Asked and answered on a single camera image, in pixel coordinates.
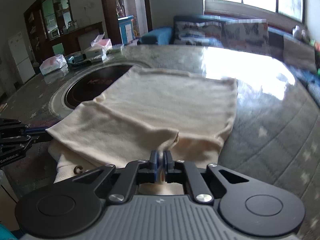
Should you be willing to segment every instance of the plastic container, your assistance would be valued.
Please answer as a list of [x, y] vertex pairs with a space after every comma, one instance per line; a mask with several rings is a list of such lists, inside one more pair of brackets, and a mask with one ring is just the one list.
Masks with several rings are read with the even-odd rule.
[[292, 36], [299, 41], [302, 40], [302, 29], [300, 26], [296, 25], [296, 27], [292, 30]]
[[103, 39], [104, 33], [98, 35], [92, 42], [91, 47], [101, 48], [103, 54], [106, 54], [109, 49], [112, 49], [112, 44], [110, 39]]
[[47, 75], [56, 69], [62, 68], [66, 64], [66, 59], [63, 55], [58, 54], [57, 56], [50, 57], [42, 62], [40, 66], [40, 71], [42, 75]]

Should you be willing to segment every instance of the doorway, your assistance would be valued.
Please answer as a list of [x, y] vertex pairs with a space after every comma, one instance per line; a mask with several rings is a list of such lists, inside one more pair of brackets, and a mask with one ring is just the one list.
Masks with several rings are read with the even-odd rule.
[[101, 0], [112, 44], [128, 44], [152, 30], [149, 0]]

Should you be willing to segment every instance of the induction cooktop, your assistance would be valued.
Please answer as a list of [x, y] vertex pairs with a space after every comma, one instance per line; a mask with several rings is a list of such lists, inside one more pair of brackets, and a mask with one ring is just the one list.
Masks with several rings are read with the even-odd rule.
[[131, 65], [109, 66], [85, 75], [67, 90], [64, 103], [75, 109], [81, 102], [93, 100], [130, 68]]

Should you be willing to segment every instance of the patterned sofa cushion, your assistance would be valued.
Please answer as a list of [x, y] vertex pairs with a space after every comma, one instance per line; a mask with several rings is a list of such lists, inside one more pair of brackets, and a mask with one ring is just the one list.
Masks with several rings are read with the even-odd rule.
[[222, 27], [218, 22], [176, 22], [176, 39], [182, 37], [209, 37], [221, 40]]
[[180, 36], [179, 39], [174, 40], [174, 44], [224, 48], [220, 40], [216, 38], [207, 38], [207, 37], [181, 37]]
[[304, 44], [292, 36], [284, 35], [283, 59], [284, 63], [296, 68], [306, 69], [313, 73], [317, 72], [315, 49], [313, 46]]
[[268, 24], [265, 19], [234, 20], [224, 25], [230, 49], [270, 55]]

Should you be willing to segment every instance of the folded cloth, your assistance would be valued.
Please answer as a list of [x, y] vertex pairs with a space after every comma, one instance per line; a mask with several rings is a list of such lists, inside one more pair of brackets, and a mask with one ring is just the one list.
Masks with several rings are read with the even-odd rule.
[[216, 163], [236, 115], [236, 80], [132, 67], [93, 101], [47, 129], [58, 161], [56, 181], [106, 163], [122, 168], [171, 150], [198, 167]]

